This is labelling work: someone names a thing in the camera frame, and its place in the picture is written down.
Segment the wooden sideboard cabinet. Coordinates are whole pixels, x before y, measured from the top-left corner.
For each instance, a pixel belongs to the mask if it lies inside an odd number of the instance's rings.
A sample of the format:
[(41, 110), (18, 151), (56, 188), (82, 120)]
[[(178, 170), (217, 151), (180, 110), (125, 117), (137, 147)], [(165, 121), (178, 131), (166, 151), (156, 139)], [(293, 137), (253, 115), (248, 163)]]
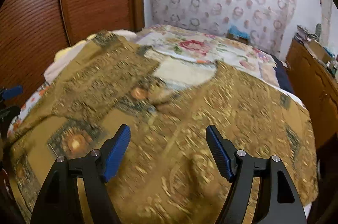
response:
[(309, 111), (315, 145), (320, 148), (337, 133), (337, 82), (305, 45), (295, 39), (285, 62), (294, 94)]

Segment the cardboard box on cabinet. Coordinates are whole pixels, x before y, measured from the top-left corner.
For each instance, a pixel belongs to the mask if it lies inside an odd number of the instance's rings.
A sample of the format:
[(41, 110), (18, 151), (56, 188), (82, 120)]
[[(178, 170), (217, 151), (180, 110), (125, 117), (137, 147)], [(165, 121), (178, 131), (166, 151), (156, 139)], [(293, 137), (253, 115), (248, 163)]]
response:
[(307, 46), (309, 52), (313, 55), (313, 57), (317, 58), (317, 60), (321, 60), (324, 64), (332, 61), (332, 57), (319, 42), (311, 40), (305, 45)]

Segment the blue item box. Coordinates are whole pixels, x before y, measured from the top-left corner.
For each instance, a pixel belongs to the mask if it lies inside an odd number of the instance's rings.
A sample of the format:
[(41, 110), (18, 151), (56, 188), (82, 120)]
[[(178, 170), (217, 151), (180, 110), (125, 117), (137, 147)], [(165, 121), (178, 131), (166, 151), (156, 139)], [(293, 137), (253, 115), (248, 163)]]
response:
[(240, 31), (236, 26), (232, 25), (227, 33), (227, 38), (239, 41), (245, 45), (250, 43), (250, 35), (246, 32)]

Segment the orange print bed sheet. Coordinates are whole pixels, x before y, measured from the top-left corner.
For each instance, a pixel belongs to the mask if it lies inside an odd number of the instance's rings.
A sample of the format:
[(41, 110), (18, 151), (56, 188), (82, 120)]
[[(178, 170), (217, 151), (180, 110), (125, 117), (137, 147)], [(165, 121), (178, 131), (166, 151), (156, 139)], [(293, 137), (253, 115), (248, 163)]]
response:
[(48, 82), (44, 82), (38, 89), (35, 91), (31, 97), (25, 102), (25, 104), (21, 107), (21, 111), (18, 116), (14, 117), (10, 122), (9, 128), (7, 130), (7, 136), (12, 135), (19, 127), (19, 125), (24, 121), (27, 117), (28, 113), (31, 109), (38, 103), (46, 90), (50, 87)]

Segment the pink pillow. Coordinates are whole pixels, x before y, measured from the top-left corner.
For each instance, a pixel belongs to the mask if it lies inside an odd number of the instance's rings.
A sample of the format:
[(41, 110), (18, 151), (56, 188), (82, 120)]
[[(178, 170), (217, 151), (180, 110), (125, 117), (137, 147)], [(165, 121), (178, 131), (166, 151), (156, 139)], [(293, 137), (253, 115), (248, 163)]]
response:
[[(136, 33), (127, 31), (125, 29), (118, 29), (115, 31), (108, 31), (111, 34), (124, 37), (127, 41), (131, 41), (136, 38)], [(83, 47), (98, 33), (88, 36), (85, 40), (77, 42), (75, 45), (66, 49), (62, 49), (55, 54), (54, 62), (45, 70), (44, 78), (45, 82), (51, 84), (52, 81), (60, 74), (60, 72), (79, 54)]]

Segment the brown gold patterned garment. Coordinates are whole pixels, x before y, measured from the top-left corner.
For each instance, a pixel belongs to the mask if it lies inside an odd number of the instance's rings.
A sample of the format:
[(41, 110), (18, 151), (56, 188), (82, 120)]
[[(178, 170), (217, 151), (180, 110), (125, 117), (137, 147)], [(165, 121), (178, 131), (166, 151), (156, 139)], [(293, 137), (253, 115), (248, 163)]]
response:
[(8, 135), (9, 180), (25, 223), (56, 157), (85, 156), (122, 124), (131, 141), (107, 191), (124, 223), (216, 220), (230, 184), (208, 148), (210, 125), (251, 156), (278, 155), (302, 204), (316, 199), (315, 139), (304, 107), (222, 61), (200, 83), (171, 90), (164, 60), (145, 52), (98, 33)]

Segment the brown louvered wardrobe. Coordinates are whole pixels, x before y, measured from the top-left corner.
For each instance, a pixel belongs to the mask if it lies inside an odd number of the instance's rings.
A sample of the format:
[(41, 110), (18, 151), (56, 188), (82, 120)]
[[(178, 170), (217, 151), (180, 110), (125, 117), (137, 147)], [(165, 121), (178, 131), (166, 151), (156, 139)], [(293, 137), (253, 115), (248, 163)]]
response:
[(102, 29), (139, 31), (143, 0), (1, 0), (1, 86), (23, 87), (23, 105), (58, 50)]

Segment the stack of papers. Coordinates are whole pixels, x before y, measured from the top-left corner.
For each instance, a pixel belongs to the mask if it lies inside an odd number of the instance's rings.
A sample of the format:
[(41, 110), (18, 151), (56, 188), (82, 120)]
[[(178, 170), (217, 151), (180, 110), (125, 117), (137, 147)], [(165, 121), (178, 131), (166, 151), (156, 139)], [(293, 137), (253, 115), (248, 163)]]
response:
[(297, 25), (297, 31), (294, 34), (294, 39), (302, 44), (309, 43), (311, 41), (318, 41), (319, 37), (309, 31), (307, 28)]

